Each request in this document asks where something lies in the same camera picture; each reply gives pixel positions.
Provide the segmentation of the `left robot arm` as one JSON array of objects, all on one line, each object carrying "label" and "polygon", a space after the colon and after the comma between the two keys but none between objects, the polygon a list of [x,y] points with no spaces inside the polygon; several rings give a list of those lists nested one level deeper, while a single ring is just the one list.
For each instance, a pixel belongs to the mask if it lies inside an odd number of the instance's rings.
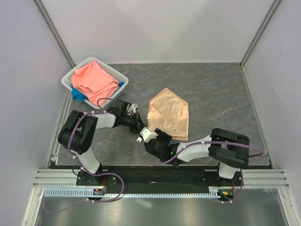
[{"label": "left robot arm", "polygon": [[103,181],[102,165],[91,149],[95,131],[118,126],[128,127],[133,134],[138,134],[145,127],[139,113],[139,106],[122,100],[113,100],[106,109],[99,112],[84,113],[73,110],[58,135],[61,144],[87,173],[87,180],[93,185]]}]

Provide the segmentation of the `peach satin napkin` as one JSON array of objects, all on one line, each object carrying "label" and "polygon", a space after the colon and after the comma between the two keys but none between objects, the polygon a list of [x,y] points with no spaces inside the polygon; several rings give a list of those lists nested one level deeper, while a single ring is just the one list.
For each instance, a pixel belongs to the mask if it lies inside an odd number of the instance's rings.
[{"label": "peach satin napkin", "polygon": [[160,129],[174,140],[188,141],[189,104],[168,88],[149,101],[147,127]]}]

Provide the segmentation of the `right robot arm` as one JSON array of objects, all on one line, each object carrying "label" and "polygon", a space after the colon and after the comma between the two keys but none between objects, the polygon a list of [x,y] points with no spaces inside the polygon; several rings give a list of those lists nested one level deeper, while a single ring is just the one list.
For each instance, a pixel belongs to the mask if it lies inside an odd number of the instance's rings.
[{"label": "right robot arm", "polygon": [[143,141],[146,152],[161,163],[179,166],[195,159],[211,157],[219,162],[216,182],[227,185],[238,170],[249,167],[249,138],[228,130],[215,128],[210,135],[194,142],[171,143],[172,137],[155,129],[143,128],[138,142]]}]

